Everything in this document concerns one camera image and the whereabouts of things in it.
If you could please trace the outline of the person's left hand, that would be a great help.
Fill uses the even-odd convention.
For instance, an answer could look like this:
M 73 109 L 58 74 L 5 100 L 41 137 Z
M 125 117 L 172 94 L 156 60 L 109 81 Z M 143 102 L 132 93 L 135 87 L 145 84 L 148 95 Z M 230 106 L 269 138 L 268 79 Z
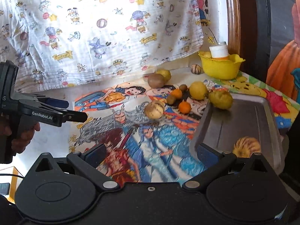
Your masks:
M 29 130 L 26 130 L 21 133 L 20 137 L 12 140 L 12 150 L 18 154 L 21 154 L 25 151 L 28 144 L 34 137 L 35 132 L 40 131 L 40 123 L 37 122 Z M 1 136 L 10 136 L 12 131 L 9 127 L 8 116 L 1 116 Z

